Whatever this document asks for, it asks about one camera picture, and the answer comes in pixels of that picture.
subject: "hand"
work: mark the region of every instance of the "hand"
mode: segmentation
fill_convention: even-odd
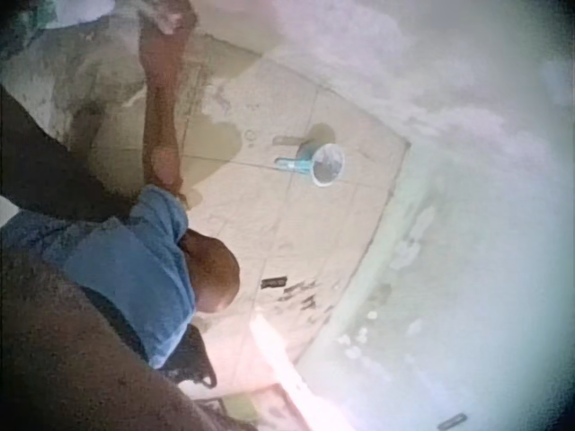
[[[164,34],[142,14],[140,21],[140,62],[146,72],[148,86],[175,88],[181,69],[181,56],[198,19],[189,0],[164,0],[169,16],[175,22],[172,34]]]

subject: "tiled floor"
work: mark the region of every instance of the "tiled floor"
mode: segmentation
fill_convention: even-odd
[[[261,312],[297,359],[329,318],[375,232],[406,143],[336,94],[253,53],[210,38],[186,58],[176,109],[190,227],[224,241],[242,268],[221,315],[199,316],[217,395],[273,382],[249,331]],[[144,99],[108,113],[91,166],[109,185],[141,184]],[[341,145],[346,170],[329,188],[273,169],[309,140]],[[287,288],[260,289],[284,277]],[[190,384],[185,391],[212,397]]]

